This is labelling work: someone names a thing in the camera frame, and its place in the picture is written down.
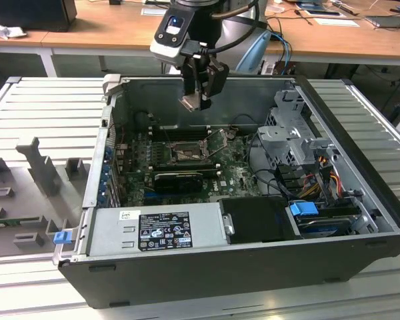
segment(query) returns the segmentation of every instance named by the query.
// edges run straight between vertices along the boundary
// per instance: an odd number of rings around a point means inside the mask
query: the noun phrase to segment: warning label
[[[180,249],[192,246],[188,212],[139,216],[139,250]]]

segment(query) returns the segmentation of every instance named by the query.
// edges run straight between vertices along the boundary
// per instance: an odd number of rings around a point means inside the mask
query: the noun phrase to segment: black cable
[[[254,120],[254,118],[252,118],[252,116],[248,115],[247,113],[240,113],[238,115],[236,115],[233,120],[231,120],[229,122],[229,125],[234,125],[234,121],[236,121],[238,118],[240,117],[246,117],[249,118],[250,120],[252,120],[252,122],[254,122],[254,124],[256,124],[258,127],[262,126],[262,124],[258,123],[256,120]]]
[[[258,5],[258,2],[256,2],[255,3],[255,20],[253,21],[251,28],[244,35],[242,35],[240,38],[238,38],[237,40],[235,40],[233,42],[230,42],[219,48],[205,49],[205,54],[206,55],[214,55],[216,53],[226,51],[228,49],[235,47],[236,45],[239,45],[255,31],[256,27],[258,26],[258,22],[259,22],[259,5]]]
[[[292,45],[290,44],[290,42],[288,42],[288,40],[286,40],[284,38],[283,28],[281,27],[280,18],[278,18],[278,17],[267,17],[267,20],[270,20],[270,19],[276,19],[277,20],[277,22],[279,24],[279,32],[280,32],[281,38],[284,40],[284,42],[286,42],[287,46],[289,47],[289,58],[287,59],[286,66],[283,68],[283,71],[282,71],[282,74],[284,74],[284,72],[286,72],[286,68],[289,66],[289,62],[290,62],[290,60],[292,58]],[[268,26],[269,26],[270,30],[273,31],[273,28],[269,24],[268,24]],[[283,46],[283,52],[282,52],[282,54],[280,56],[280,59],[277,60],[277,62],[275,64],[276,66],[279,65],[282,62],[283,57],[286,54],[286,46],[285,46],[285,44],[283,42],[281,42],[281,45]]]
[[[385,107],[388,105],[388,102],[390,102],[391,98],[394,96],[394,94],[397,92],[397,90],[399,90],[399,88],[400,88],[400,82],[396,86],[396,88],[394,88],[393,92],[390,93],[390,95],[388,96],[388,99],[384,103],[384,106],[382,106],[382,108],[380,108],[380,110],[379,110],[380,112],[384,111]]]
[[[259,0],[253,0],[252,2],[250,2],[248,5],[245,5],[243,7],[240,7],[238,9],[234,9],[231,11],[227,11],[227,12],[222,12],[222,13],[212,13],[211,14],[211,18],[213,20],[224,20],[224,19],[228,19],[231,17],[234,17],[236,15],[240,15],[244,12],[247,12],[248,10],[250,10],[255,4],[259,3]]]
[[[397,82],[397,81],[400,81],[400,78],[399,78],[399,79],[394,79],[394,80],[386,79],[386,78],[380,76],[380,75],[377,73],[377,71],[374,70],[373,68],[371,68],[370,66],[365,65],[365,67],[368,68],[368,69],[370,70],[370,72],[372,72],[372,74],[374,74],[376,77],[380,78],[381,80],[384,80],[384,81],[387,81],[387,82]]]

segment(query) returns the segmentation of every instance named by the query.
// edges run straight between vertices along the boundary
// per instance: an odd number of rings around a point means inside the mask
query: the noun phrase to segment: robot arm
[[[224,4],[220,0],[176,0],[164,15],[151,44],[156,58],[181,71],[184,83],[181,103],[189,111],[211,106],[210,97],[222,91],[229,73],[229,67],[217,60],[217,54],[246,40],[259,22],[259,0],[226,12]],[[252,7],[255,18],[250,29],[237,40],[215,47],[221,37],[222,20]]]

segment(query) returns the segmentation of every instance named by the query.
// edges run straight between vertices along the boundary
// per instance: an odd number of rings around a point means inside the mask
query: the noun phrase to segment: wooden desk
[[[141,15],[141,3],[109,5],[76,0],[77,18],[66,33],[49,32],[44,47],[148,50],[162,17]]]
[[[372,2],[344,0],[348,5],[364,9]],[[360,11],[360,14],[388,15],[388,10],[396,4],[398,2],[380,0],[372,10]],[[297,17],[293,10],[290,11],[294,8],[292,4],[282,5],[289,11],[276,17]],[[97,55],[102,57],[100,61],[103,63],[103,56],[107,55],[152,56],[149,46],[161,17],[141,15],[142,4],[110,6],[108,1],[76,0],[76,6],[77,19],[69,32],[28,31],[26,38],[0,39],[0,52],[38,54],[50,77],[59,75],[53,64],[53,55]],[[323,26],[314,19],[309,21],[312,26],[304,19],[280,19],[285,39],[292,44],[292,61],[400,65],[400,30],[374,29],[365,20],[355,21],[360,27]],[[269,22],[274,30],[279,30],[276,19]],[[271,42],[266,58],[275,61],[281,52],[281,44]]]
[[[358,8],[369,7],[365,5],[367,1],[346,0],[345,3]],[[389,9],[394,7],[394,1],[390,2],[387,10],[380,7],[373,7],[371,10],[358,11],[359,16],[365,15],[388,15]],[[295,6],[285,5],[287,8],[295,8]],[[374,29],[374,26],[366,20],[355,20],[356,17],[344,11],[340,11],[353,20],[360,27],[338,27],[319,25],[314,19],[309,19],[313,25],[309,25],[304,19],[280,19],[283,34],[285,39],[292,44],[293,59],[295,61],[310,61],[326,62],[332,57],[344,60],[354,61],[357,64],[362,64],[362,61],[369,60],[394,60],[400,61],[400,30],[390,31],[385,29]],[[276,17],[296,17],[294,11],[288,11]],[[276,19],[269,20],[270,25],[274,30],[279,30],[279,25]],[[270,44],[268,52],[272,49],[281,47],[280,43]]]

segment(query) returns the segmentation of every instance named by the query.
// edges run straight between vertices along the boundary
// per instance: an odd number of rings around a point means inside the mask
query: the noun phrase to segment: yellow wire
[[[307,195],[312,194],[312,192],[316,191],[319,188],[319,184],[316,183],[314,186],[312,186],[310,189],[306,190],[306,192],[304,192],[302,195],[300,195],[299,197],[305,197]]]

